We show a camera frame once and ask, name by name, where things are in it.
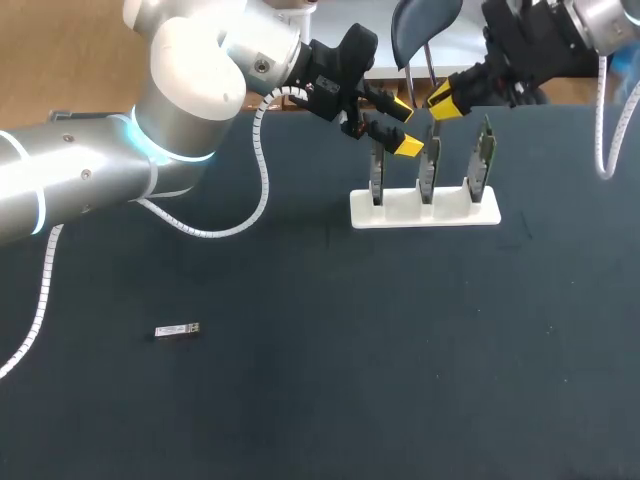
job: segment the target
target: wooden floor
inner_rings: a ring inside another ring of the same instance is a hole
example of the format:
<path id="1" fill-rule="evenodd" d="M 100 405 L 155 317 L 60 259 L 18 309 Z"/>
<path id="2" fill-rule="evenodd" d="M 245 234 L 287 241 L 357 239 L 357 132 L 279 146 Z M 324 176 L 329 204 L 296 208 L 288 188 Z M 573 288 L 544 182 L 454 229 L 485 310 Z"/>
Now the wooden floor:
<path id="1" fill-rule="evenodd" d="M 122 0 L 1 0 L 0 129 L 52 109 L 125 111 L 146 78 L 147 46 L 122 22 Z M 591 103 L 595 80 L 554 80 L 554 103 Z"/>

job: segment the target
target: white robotic arm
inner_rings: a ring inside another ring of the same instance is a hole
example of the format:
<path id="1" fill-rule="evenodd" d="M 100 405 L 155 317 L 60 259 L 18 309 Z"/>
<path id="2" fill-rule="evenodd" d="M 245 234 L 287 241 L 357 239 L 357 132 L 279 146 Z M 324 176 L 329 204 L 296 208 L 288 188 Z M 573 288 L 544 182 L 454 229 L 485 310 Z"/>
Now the white robotic arm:
<path id="1" fill-rule="evenodd" d="M 0 244 L 96 208 L 185 193 L 247 89 L 262 95 L 284 85 L 307 89 L 300 106 L 328 121 L 346 111 L 346 134 L 367 133 L 392 153 L 415 156 L 422 147 L 359 113 L 359 97 L 402 121 L 413 113 L 364 82 L 377 37 L 359 25 L 331 49 L 302 43 L 299 29 L 259 0 L 126 0 L 123 14 L 150 44 L 142 97 L 128 115 L 0 133 Z"/>

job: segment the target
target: white stand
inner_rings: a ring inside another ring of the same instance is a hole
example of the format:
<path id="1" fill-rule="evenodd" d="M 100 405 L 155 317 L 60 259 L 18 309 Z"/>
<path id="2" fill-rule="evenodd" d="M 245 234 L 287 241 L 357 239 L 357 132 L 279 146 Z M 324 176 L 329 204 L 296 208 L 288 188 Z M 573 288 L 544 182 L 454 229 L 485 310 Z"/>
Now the white stand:
<path id="1" fill-rule="evenodd" d="M 285 23 L 297 25 L 300 28 L 300 40 L 309 43 L 311 41 L 311 14 L 317 8 L 317 5 L 309 5 L 303 8 L 280 9 L 278 15 Z"/>
<path id="2" fill-rule="evenodd" d="M 354 228 L 466 227 L 498 225 L 502 220 L 493 188 L 486 187 L 482 203 L 474 204 L 464 179 L 462 187 L 437 187 L 433 205 L 423 205 L 416 188 L 384 190 L 384 205 L 373 204 L 371 189 L 351 192 Z"/>

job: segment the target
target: black table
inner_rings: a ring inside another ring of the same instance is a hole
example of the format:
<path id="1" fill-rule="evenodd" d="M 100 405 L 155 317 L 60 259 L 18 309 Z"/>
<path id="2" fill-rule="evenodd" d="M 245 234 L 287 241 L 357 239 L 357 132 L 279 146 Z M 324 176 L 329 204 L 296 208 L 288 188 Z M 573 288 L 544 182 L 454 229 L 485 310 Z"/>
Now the black table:
<path id="1" fill-rule="evenodd" d="M 640 474 L 640 124 L 604 183 L 591 109 L 490 116 L 499 227 L 354 231 L 369 142 L 307 114 L 267 115 L 272 197 L 243 235 L 190 238 L 133 204 L 68 225 L 40 337 L 0 382 L 0 479 Z M 441 185 L 481 118 L 445 126 Z M 210 229 L 249 215 L 250 124 L 163 206 Z M 412 184 L 414 162 L 390 169 Z M 45 243 L 0 249 L 0 359 Z M 188 322 L 199 339 L 146 339 Z"/>

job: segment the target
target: cable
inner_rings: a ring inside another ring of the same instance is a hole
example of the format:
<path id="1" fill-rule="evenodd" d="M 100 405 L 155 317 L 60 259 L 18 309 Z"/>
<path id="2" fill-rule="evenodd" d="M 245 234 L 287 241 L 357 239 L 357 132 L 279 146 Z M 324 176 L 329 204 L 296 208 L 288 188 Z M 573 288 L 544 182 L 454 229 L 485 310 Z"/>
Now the cable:
<path id="1" fill-rule="evenodd" d="M 267 164 L 264 159 L 264 153 L 262 151 L 262 142 L 260 139 L 260 130 L 262 127 L 262 119 L 264 117 L 265 112 L 277 98 L 284 97 L 286 95 L 293 95 L 294 97 L 307 101 L 307 92 L 297 87 L 283 87 L 276 88 L 271 92 L 271 94 L 267 95 L 258 111 L 256 112 L 255 119 L 253 121 L 253 149 L 256 154 L 256 160 L 258 162 L 258 168 L 260 169 L 260 179 L 262 182 L 262 193 L 260 195 L 260 202 L 256 210 L 253 214 L 245 220 L 240 225 L 230 228 L 228 230 L 222 230 L 218 232 L 207 232 L 203 230 L 198 230 L 196 228 L 189 227 L 182 223 L 179 220 L 176 220 L 174 217 L 169 215 L 167 212 L 158 207 L 155 203 L 150 202 L 146 199 L 138 200 L 138 203 L 143 207 L 150 210 L 153 214 L 160 217 L 162 220 L 167 222 L 169 225 L 177 228 L 183 233 L 187 235 L 192 235 L 194 237 L 206 238 L 206 239 L 214 239 L 214 238 L 226 238 L 232 235 L 237 235 L 240 232 L 245 231 L 249 227 L 251 227 L 254 223 L 258 221 L 258 219 L 264 213 L 264 210 L 267 206 L 267 201 L 269 200 L 269 173 L 267 171 Z"/>
<path id="2" fill-rule="evenodd" d="M 33 319 L 31 330 L 27 334 L 27 338 L 24 339 L 22 346 L 11 357 L 11 359 L 0 368 L 0 380 L 6 377 L 11 370 L 15 368 L 18 363 L 24 358 L 27 352 L 31 349 L 33 342 L 35 342 L 40 333 L 42 322 L 44 320 L 44 314 L 47 310 L 47 301 L 49 300 L 49 288 L 51 286 L 51 274 L 53 273 L 53 259 L 56 254 L 56 246 L 58 245 L 58 237 L 62 231 L 64 225 L 58 225 L 53 227 L 51 234 L 49 235 L 49 242 L 47 243 L 47 253 L 44 257 L 44 270 L 42 272 L 42 284 L 40 286 L 40 300 L 38 301 L 38 309 L 36 310 L 36 316 Z"/>
<path id="3" fill-rule="evenodd" d="M 598 97 L 596 102 L 596 141 L 595 141 L 595 158 L 596 158 L 596 171 L 598 176 L 603 180 L 610 180 L 616 172 L 616 166 L 618 165 L 618 156 L 620 155 L 620 149 L 622 142 L 624 141 L 624 135 L 633 116 L 633 112 L 640 101 L 640 82 L 631 91 L 631 95 L 624 105 L 622 115 L 618 121 L 618 126 L 613 135 L 613 141 L 611 142 L 611 150 L 609 151 L 609 159 L 607 166 L 604 166 L 604 153 L 603 153 L 603 136 L 604 136 L 604 103 L 605 93 L 607 87 L 607 57 L 600 57 L 600 67 L 598 73 Z"/>

